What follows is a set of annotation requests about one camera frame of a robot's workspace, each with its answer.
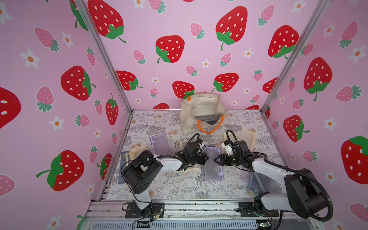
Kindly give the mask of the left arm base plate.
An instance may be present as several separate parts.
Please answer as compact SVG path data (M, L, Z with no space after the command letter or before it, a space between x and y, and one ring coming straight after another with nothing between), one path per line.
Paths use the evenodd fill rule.
M138 219L138 218L151 218L158 219L163 218L164 215L164 203L151 203L147 207L140 210L139 207L134 203L128 203L125 218L126 219Z

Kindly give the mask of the grey mesh pencil pouch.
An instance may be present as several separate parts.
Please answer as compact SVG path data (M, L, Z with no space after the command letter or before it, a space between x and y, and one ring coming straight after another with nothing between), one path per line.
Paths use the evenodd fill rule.
M210 125L214 125L220 120L221 117L222 117L222 115L219 114L219 115L196 117L196 119L199 120L199 121L208 123Z

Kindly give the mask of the purple mesh pouch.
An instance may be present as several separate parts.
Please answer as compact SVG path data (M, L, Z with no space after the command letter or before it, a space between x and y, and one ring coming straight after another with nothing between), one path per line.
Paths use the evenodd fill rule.
M202 166L202 175L205 178L205 181L209 182L222 182L224 181L224 174L222 167L217 164L214 160L219 155L221 155L221 151L217 147L207 146L206 155L208 156L208 160L205 165Z
M172 150L170 148L167 136L165 133L150 137L152 146L152 153L155 155L171 155Z

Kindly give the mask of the grey pouch near right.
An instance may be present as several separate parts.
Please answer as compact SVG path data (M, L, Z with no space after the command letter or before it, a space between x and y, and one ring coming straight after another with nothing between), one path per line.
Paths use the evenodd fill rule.
M255 172L241 171L241 179L248 183L248 189L257 194L270 192L273 194L286 193L283 185L277 181Z

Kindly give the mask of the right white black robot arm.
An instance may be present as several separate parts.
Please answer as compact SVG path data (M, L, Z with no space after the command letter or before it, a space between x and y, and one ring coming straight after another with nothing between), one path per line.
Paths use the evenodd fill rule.
M264 192L255 197L252 210L262 217L271 210L293 212L297 216L318 221L330 221L334 214L332 199L327 190L308 169L295 170L268 159L262 152L251 152L245 141L239 141L232 130L226 131L222 147L225 153L215 158L218 165L234 166L262 174L283 185L285 193Z

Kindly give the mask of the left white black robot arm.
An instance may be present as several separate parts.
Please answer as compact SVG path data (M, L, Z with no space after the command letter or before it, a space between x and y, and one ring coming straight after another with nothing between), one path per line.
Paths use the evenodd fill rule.
M142 152L128 165L120 168L124 182L131 190L133 204L143 212L153 209L148 187L163 171L185 171L196 165L205 165L209 160L207 147L200 139L200 134L194 134L186 143L184 149L172 155L157 155L149 150Z

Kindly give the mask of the cream canvas tote bag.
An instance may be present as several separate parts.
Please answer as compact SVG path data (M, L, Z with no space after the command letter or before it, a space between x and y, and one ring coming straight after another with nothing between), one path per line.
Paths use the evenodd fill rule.
M216 94L195 94L181 103L180 126L185 135L191 133L212 134L224 122L227 107L220 102L221 96ZM219 115L222 117L214 124L199 121L196 117Z

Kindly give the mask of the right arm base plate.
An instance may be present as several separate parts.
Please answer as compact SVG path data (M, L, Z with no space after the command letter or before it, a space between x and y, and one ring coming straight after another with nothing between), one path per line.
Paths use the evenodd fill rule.
M239 212L241 217L279 217L278 211L264 209L258 203L239 202L238 205L239 207L236 209L236 212Z

